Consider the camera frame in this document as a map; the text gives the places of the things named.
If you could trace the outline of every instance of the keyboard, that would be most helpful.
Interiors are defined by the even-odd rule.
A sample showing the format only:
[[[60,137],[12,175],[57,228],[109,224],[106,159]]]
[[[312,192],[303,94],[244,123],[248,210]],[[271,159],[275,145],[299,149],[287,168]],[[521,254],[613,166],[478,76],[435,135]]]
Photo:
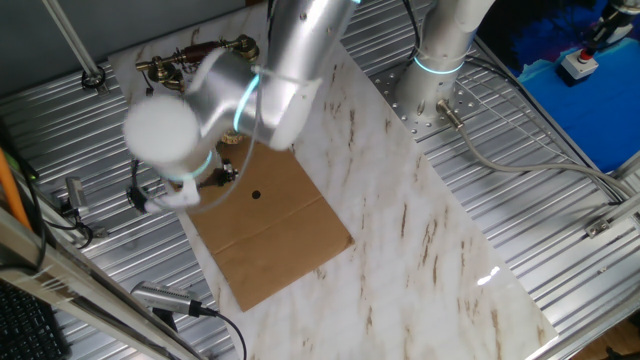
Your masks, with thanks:
[[[60,360],[70,354],[51,306],[0,281],[0,360]]]

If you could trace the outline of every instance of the brown cardboard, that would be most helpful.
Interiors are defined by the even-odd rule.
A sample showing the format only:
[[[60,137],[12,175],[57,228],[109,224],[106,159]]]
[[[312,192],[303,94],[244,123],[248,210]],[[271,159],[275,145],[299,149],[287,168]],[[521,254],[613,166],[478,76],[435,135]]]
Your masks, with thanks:
[[[242,169],[249,140],[220,144]],[[228,189],[201,189],[202,203]],[[218,207],[189,214],[203,242],[247,311],[353,244],[329,204],[289,151],[256,144],[249,168]]]

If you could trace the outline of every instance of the hose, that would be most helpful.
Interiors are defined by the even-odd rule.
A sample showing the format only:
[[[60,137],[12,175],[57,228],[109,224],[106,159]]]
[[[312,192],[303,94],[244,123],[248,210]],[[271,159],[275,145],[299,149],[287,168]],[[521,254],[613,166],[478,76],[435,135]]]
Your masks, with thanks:
[[[496,164],[494,162],[492,162],[491,160],[485,158],[479,151],[478,149],[476,149],[476,147],[473,145],[473,143],[471,142],[471,139],[469,138],[469,135],[467,134],[467,131],[464,129],[463,127],[460,127],[458,129],[458,132],[460,133],[460,136],[462,137],[462,139],[464,140],[465,143],[467,143],[467,146],[469,147],[469,150],[471,151],[471,153],[478,159],[478,161],[480,161],[480,163],[482,163],[483,165],[492,168],[494,170],[498,170],[498,171],[503,171],[503,172],[527,172],[527,171],[542,171],[542,170],[547,170],[547,169],[562,169],[562,170],[573,170],[573,171],[578,171],[587,175],[592,175],[595,176],[599,179],[602,179],[604,182],[609,183],[615,187],[617,187],[618,189],[620,189],[623,193],[625,193],[625,195],[627,195],[628,197],[633,197],[635,195],[635,193],[629,189],[627,186],[625,186],[623,183],[621,183],[620,181],[612,178],[609,175],[603,174],[600,171],[588,168],[586,166],[582,166],[582,165],[575,165],[575,164],[563,164],[563,163],[548,163],[548,164],[537,164],[537,165],[529,165],[529,166],[505,166],[505,165],[500,165],[500,164]]]

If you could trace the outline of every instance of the metal rod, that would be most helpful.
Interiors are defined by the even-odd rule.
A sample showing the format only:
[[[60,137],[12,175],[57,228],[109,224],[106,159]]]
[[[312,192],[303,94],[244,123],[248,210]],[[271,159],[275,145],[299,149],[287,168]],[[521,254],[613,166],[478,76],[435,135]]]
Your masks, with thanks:
[[[93,59],[91,59],[91,56],[89,56],[87,49],[82,44],[82,41],[80,41],[78,34],[76,34],[73,26],[71,26],[71,23],[69,22],[69,19],[67,19],[67,16],[60,7],[58,0],[42,0],[42,2],[44,3],[44,6],[46,6],[47,10],[49,10],[49,14],[51,14],[56,25],[58,25],[60,32],[62,32],[67,43],[69,43],[69,47],[71,47],[73,53],[76,54],[80,65],[82,65],[82,68],[87,75],[90,78],[100,78],[102,74],[98,70],[98,66]]]

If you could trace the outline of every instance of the white marble board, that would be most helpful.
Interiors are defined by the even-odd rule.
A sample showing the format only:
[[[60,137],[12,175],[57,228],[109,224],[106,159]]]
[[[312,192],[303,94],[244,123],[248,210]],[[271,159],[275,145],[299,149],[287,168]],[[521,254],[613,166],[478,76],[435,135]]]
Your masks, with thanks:
[[[136,61],[168,56],[192,39],[241,33],[264,47],[264,22],[264,6],[244,9],[109,61],[135,102],[146,88]],[[244,334],[248,358],[511,360],[556,337],[342,47],[293,151],[355,246],[249,311],[242,313],[188,216],[179,214],[221,312]]]

